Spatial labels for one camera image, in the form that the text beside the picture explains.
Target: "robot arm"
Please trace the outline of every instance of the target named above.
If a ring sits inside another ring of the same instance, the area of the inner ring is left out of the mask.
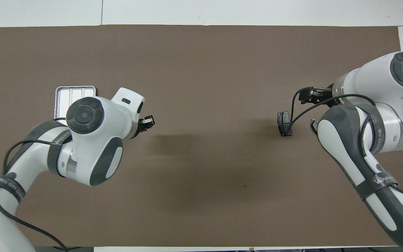
[[[334,106],[318,123],[318,139],[334,158],[376,220],[403,247],[403,191],[377,162],[385,135],[373,106]]]
[[[318,139],[342,168],[385,232],[403,247],[403,190],[374,154],[403,149],[403,52],[375,59],[342,76],[333,96],[342,99],[318,123]]]
[[[141,95],[120,88],[112,100],[95,96],[72,104],[66,117],[69,127],[57,121],[36,126],[0,175],[0,206],[14,215],[35,178],[47,170],[90,186],[109,179],[120,162],[122,139],[155,124],[152,116],[139,119],[143,102]],[[0,251],[35,251],[2,211]]]

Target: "brown table surface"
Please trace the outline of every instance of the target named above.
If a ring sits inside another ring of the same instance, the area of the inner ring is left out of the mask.
[[[58,86],[132,89],[156,120],[113,178],[40,174],[16,215],[68,246],[394,245],[309,128],[327,107],[289,138],[276,116],[298,89],[399,50],[396,27],[0,28],[0,169],[53,117]],[[377,158],[403,188],[403,151]]]

